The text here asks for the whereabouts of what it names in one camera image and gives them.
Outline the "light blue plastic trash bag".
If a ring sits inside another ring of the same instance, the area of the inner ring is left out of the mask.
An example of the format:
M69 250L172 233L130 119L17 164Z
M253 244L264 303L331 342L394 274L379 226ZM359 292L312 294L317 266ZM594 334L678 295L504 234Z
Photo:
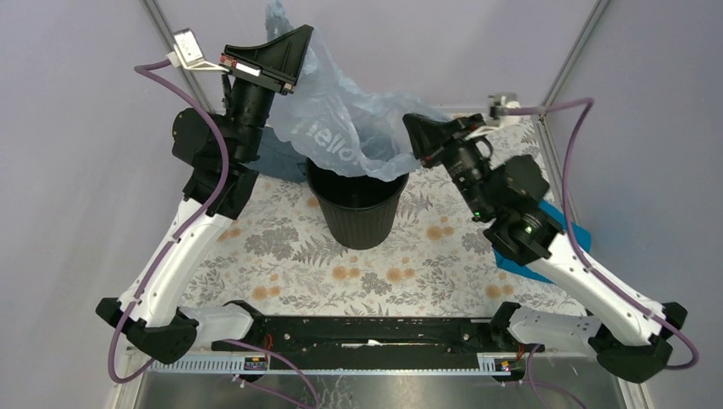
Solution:
M269 122L281 141L324 170L392 181L419 168L402 121L407 113L450 119L409 93L362 90L314 31L298 83L275 102Z

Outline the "black plastic trash bin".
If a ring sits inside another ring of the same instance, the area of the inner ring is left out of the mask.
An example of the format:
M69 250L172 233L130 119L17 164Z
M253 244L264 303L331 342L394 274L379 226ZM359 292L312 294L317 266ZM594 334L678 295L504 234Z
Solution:
M409 175L393 181L340 176L306 161L306 180L332 237L352 250L369 250L390 235Z

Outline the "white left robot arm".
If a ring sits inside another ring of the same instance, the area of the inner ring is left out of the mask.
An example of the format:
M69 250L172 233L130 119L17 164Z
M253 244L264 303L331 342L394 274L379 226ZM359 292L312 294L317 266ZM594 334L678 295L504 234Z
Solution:
M302 25L261 45L228 45L215 63L205 59L192 31L174 37L166 64L219 72L225 111L209 112L183 96L188 106L172 124L172 153L192 174L176 215L135 282L96 307L116 337L159 363L174 363L201 344L233 339L253 350L263 342L263 325L243 302L186 308L180 301L206 253L252 196L258 173L249 163L258 158L274 98L291 94L298 83L313 31Z

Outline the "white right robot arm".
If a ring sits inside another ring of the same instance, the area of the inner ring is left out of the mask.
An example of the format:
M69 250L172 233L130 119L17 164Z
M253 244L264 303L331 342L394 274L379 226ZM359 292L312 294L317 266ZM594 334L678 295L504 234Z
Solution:
M611 374L643 383L669 368L669 339L687 312L676 302L660 303L622 283L570 243L564 228L541 207L549 185L535 159L510 157L497 167L480 152L479 114L441 122L407 113L402 118L416 159L442 166L460 191L485 238L506 260L552 281L587 309L584 316L550 314L504 303L489 328L494 347L519 343L594 358Z

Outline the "grey-blue crumpled cloth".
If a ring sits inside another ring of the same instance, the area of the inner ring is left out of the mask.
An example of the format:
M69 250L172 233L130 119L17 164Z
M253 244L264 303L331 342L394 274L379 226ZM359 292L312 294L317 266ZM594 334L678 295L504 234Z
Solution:
M272 127L263 128L257 155L258 160L246 165L249 169L282 181L306 181L306 157L298 153L290 142L281 141Z

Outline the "floral patterned table mat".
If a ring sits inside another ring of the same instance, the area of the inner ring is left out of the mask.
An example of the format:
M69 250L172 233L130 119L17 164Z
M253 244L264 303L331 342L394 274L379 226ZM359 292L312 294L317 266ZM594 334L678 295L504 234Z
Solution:
M443 169L420 170L402 192L386 240L350 250L333 239L305 183L260 176L182 304L242 300L265 314L489 317L510 301L584 314L558 287L499 269L483 230Z

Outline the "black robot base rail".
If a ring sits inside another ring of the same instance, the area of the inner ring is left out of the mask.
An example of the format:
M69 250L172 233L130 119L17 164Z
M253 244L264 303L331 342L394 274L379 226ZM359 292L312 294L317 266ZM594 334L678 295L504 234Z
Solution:
M532 349L485 318L261 315L241 340L303 371L471 370L477 355Z

